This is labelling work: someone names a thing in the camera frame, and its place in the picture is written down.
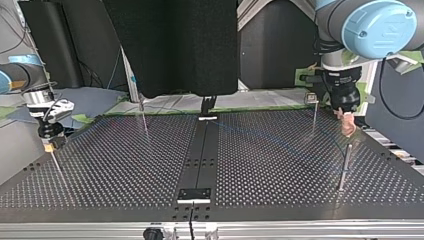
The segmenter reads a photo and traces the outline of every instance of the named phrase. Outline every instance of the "robot end effector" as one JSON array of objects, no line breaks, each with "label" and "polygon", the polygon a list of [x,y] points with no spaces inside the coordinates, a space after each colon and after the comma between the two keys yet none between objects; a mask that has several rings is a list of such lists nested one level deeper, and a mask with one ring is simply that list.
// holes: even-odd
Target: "robot end effector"
[{"label": "robot end effector", "polygon": [[46,152],[53,152],[66,143],[64,128],[58,122],[68,116],[74,104],[55,100],[51,83],[37,55],[9,57],[9,63],[0,65],[0,94],[20,90],[30,115],[39,123],[38,135]]}]

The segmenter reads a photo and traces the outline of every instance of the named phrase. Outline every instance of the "metal probe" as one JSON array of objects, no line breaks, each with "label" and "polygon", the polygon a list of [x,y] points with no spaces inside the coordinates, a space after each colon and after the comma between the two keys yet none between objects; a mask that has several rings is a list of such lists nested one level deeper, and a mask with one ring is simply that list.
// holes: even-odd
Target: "metal probe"
[{"label": "metal probe", "polygon": [[60,168],[59,162],[56,159],[56,156],[54,155],[54,152],[50,152],[50,155],[52,156],[54,165],[56,165],[56,168],[59,172],[62,172],[62,169]]},{"label": "metal probe", "polygon": [[348,144],[346,147],[346,153],[343,163],[343,171],[342,171],[342,177],[340,178],[340,184],[339,184],[339,191],[344,191],[344,184],[346,180],[346,176],[349,172],[349,163],[350,163],[350,157],[352,155],[352,144]]}]

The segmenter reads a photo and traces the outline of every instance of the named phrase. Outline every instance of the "gray wall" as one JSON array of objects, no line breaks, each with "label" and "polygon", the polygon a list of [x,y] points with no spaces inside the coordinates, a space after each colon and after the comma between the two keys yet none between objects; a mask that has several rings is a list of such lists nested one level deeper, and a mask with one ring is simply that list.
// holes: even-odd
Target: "gray wall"
[{"label": "gray wall", "polygon": [[[1,0],[0,5],[6,7],[10,11],[13,11],[15,14],[17,14],[16,8],[15,8],[15,2],[16,0]],[[0,10],[0,14],[8,20],[8,22],[16,29],[18,33],[22,33],[20,30],[22,27],[16,23],[14,19],[12,19],[4,10]],[[3,20],[3,18],[0,18],[0,52],[9,49],[11,47],[14,47],[21,38],[16,36],[13,31],[10,29],[10,27],[6,24],[6,22]],[[28,54],[33,53],[34,51],[27,47],[24,43],[22,43],[19,47],[16,49],[4,53],[0,55],[0,64],[8,62],[7,58],[10,55],[17,55],[17,54]]]}]

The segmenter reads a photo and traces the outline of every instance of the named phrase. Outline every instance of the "black metal plate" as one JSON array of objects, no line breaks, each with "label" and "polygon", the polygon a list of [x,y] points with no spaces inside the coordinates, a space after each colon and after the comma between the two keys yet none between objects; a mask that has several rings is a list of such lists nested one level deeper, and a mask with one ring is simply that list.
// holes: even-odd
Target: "black metal plate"
[{"label": "black metal plate", "polygon": [[0,187],[0,222],[170,221],[196,116],[101,118]]},{"label": "black metal plate", "polygon": [[[217,158],[218,166],[201,170],[198,184],[216,186],[213,204],[205,206],[209,221],[424,216],[424,178],[395,157],[387,160],[389,152],[366,134],[342,136],[333,116],[319,112],[315,127],[312,110],[229,113],[219,119],[217,153],[202,156]],[[341,150],[349,142],[351,171],[339,192]]]}]

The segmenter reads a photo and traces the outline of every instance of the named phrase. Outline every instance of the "needle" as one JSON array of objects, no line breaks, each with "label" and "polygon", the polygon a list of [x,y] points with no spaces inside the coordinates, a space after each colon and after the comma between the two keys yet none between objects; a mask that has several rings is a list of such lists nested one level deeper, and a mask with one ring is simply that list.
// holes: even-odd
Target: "needle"
[{"label": "needle", "polygon": [[50,154],[52,155],[52,159],[53,159],[54,165],[56,165],[57,170],[59,172],[62,172],[62,169],[60,168],[60,165],[59,165],[59,162],[56,159],[56,156],[54,155],[53,152],[51,152]]}]

